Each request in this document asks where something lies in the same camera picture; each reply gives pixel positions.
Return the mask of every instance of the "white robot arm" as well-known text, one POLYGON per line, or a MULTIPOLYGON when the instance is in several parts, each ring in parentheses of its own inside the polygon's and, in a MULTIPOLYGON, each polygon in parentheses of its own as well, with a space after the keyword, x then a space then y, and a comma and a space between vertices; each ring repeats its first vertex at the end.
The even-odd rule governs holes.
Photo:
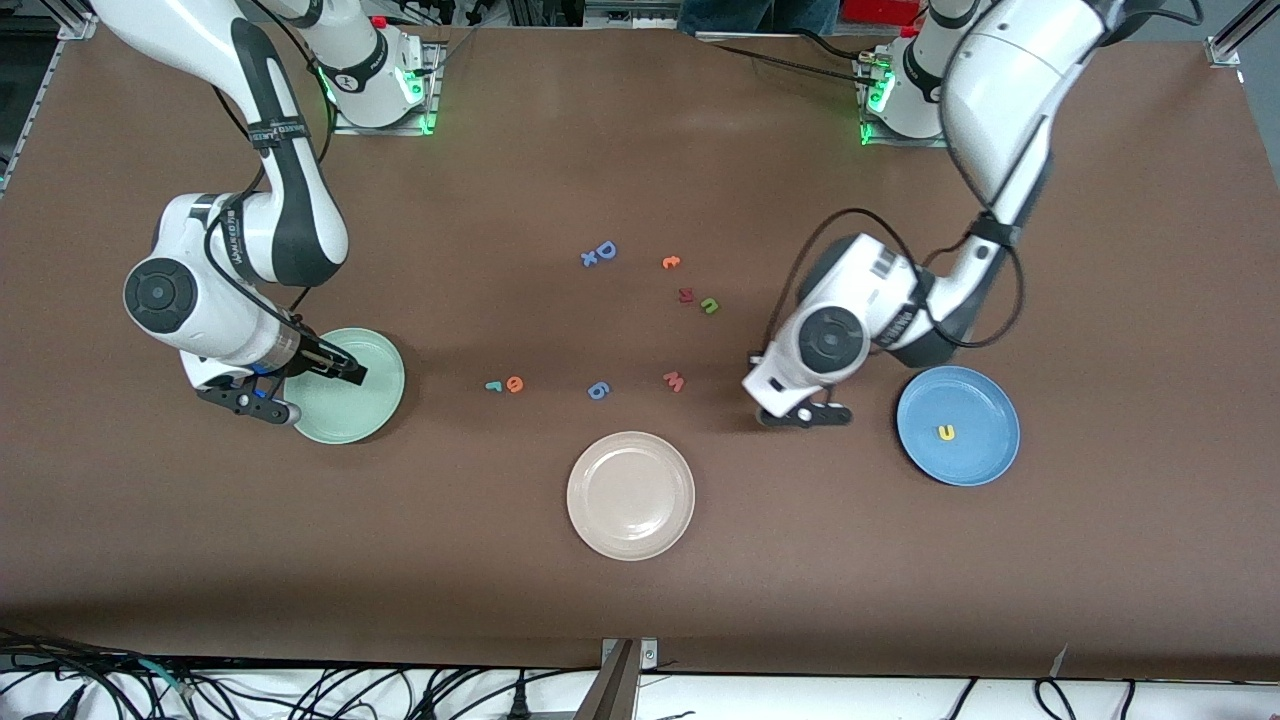
POLYGON ((764 424, 847 423, 845 409, 808 398, 849 378, 873 343, 913 368, 945 363, 970 345, 978 311, 1048 177, 1059 104, 1121 20, 1120 3, 1108 0, 1002 0, 982 15, 942 85, 952 158, 984 208, 952 273, 934 277, 867 234, 835 242, 742 380, 764 424))
POLYGON ((200 397, 270 423, 296 421, 297 409, 274 397, 283 377, 310 370, 358 384, 364 368, 255 288, 319 286, 347 258, 346 225, 280 59, 232 0, 97 0, 95 8, 134 49, 227 94, 271 184, 172 200, 151 255, 125 281, 125 309, 180 351, 200 397), (276 380, 271 395, 256 388, 266 377, 276 380))

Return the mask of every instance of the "plate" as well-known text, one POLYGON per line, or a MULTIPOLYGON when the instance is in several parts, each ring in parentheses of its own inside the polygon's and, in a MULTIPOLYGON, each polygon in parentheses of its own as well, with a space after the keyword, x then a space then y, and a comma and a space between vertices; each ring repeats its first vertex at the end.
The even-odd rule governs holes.
POLYGON ((946 365, 908 383, 897 401, 897 437, 929 477, 973 487, 1014 464, 1021 429, 1014 404, 991 378, 946 365))
POLYGON ((294 428, 324 445, 364 439, 387 424, 404 396, 404 361, 392 341, 365 328, 342 328, 324 340, 356 356, 369 372, 364 384, 303 373, 284 380, 284 400, 298 406, 294 428))
POLYGON ((694 516, 694 474, 658 436, 628 430, 595 441, 568 475, 568 516, 591 550, 649 560, 685 534, 694 516))

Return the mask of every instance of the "blue plate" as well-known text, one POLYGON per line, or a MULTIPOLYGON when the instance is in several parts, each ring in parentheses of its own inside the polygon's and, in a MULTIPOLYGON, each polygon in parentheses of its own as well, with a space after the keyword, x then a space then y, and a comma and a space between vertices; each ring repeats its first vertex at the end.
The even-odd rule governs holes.
POLYGON ((902 391, 897 437, 932 478, 973 487, 1014 464, 1021 430, 1014 404, 991 378, 945 365, 915 375, 902 391))

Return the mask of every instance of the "person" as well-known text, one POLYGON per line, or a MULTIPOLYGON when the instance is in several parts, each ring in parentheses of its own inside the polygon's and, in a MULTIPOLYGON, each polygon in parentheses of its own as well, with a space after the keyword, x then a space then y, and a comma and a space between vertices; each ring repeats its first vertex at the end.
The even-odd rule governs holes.
POLYGON ((803 28, 818 35, 836 29, 840 0, 684 0, 680 32, 787 32, 803 28))

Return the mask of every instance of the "brown mat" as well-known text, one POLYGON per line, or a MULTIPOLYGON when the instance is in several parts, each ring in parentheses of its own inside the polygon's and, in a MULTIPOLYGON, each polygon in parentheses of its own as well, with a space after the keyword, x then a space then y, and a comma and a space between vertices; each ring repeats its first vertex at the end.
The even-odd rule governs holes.
POLYGON ((165 202, 241 188, 251 152, 195 78, 105 29, 69 46, 0 204, 5 623, 266 657, 580 665, 646 634, 691 669, 1038 675, 1070 643, 1070 675, 1277 675, 1280 195, 1198 46, 1108 49, 1066 101, 1025 319, 960 359, 1023 421, 977 489, 902 455, 891 359, 840 388, 846 429, 762 430, 739 387, 828 213, 872 208, 919 252, 959 237, 977 204, 943 152, 860 147, 847 86, 671 32, 481 31, 447 76, 434 137, 338 137, 325 163, 352 254, 302 310, 385 332, 410 387, 369 442, 323 447, 197 401, 120 302, 165 202), (522 393, 484 391, 511 374, 522 393), (564 510, 622 429, 698 483, 640 564, 564 510))

